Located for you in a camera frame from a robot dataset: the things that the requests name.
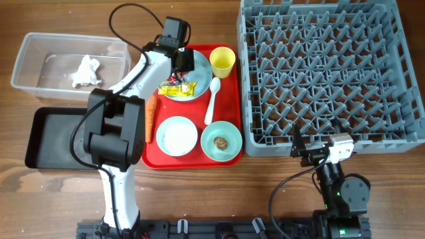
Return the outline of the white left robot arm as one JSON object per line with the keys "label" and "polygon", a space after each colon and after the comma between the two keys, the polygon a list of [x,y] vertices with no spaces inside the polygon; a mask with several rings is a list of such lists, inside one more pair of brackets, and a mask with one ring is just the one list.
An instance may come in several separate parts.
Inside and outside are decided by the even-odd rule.
{"label": "white left robot arm", "polygon": [[102,234],[131,238],[140,219],[134,171],[145,146],[145,102],[173,73],[194,70],[191,48],[150,42],[132,70],[107,90],[94,89],[81,125],[83,148],[102,178]]}

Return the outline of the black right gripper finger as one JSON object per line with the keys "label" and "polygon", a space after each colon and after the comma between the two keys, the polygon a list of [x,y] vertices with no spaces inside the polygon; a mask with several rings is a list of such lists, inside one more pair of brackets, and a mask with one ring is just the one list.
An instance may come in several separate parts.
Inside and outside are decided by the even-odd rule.
{"label": "black right gripper finger", "polygon": [[337,118],[331,120],[332,126],[334,128],[335,134],[345,133],[345,128],[341,125],[341,122]]}
{"label": "black right gripper finger", "polygon": [[294,125],[294,139],[290,151],[291,157],[303,157],[306,155],[306,147],[298,125]]}

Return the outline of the yellow snack wrapper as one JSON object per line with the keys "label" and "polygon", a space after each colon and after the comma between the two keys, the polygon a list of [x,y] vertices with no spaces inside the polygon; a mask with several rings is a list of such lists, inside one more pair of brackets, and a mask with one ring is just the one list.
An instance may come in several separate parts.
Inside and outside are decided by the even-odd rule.
{"label": "yellow snack wrapper", "polygon": [[164,82],[158,89],[158,94],[175,97],[194,96],[197,82]]}

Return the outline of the orange carrot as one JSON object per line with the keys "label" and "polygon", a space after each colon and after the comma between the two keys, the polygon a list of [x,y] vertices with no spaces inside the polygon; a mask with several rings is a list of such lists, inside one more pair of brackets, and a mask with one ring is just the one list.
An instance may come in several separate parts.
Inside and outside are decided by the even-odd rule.
{"label": "orange carrot", "polygon": [[153,120],[157,106],[157,97],[152,95],[145,103],[145,142],[149,143],[152,138]]}

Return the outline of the light blue bowl with rice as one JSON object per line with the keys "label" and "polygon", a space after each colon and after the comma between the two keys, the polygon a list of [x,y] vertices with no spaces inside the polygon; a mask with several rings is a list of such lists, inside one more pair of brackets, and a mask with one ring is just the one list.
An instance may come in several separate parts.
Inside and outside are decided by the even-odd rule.
{"label": "light blue bowl with rice", "polygon": [[197,144],[198,131],[195,124],[183,116],[164,120],[156,132],[160,150],[168,156],[180,157],[190,153]]}

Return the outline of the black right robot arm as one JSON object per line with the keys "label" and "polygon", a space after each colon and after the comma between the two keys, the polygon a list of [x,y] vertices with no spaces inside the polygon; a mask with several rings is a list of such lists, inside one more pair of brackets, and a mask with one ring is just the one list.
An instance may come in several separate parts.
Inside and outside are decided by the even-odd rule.
{"label": "black right robot arm", "polygon": [[341,162],[354,154],[355,140],[339,120],[331,120],[335,133],[316,149],[308,149],[300,128],[294,127],[290,155],[301,158],[301,166],[314,167],[325,209],[313,212],[316,238],[371,238],[367,213],[371,183],[364,176],[345,174]]}

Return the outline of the red snack wrapper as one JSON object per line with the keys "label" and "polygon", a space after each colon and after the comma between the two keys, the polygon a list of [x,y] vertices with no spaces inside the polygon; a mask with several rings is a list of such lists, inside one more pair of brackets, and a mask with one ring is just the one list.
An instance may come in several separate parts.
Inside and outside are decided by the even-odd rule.
{"label": "red snack wrapper", "polygon": [[179,83],[179,80],[176,78],[176,77],[174,77],[174,76],[170,76],[168,79],[167,79],[167,81],[169,82],[169,83]]}

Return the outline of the white tissue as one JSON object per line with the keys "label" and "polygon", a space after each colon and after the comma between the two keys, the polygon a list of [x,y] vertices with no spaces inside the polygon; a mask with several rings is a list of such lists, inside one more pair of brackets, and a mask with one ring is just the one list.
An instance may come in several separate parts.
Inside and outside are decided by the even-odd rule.
{"label": "white tissue", "polygon": [[72,87],[99,85],[102,82],[96,74],[99,67],[100,62],[98,60],[90,58],[88,54],[85,55],[78,70],[72,74]]}

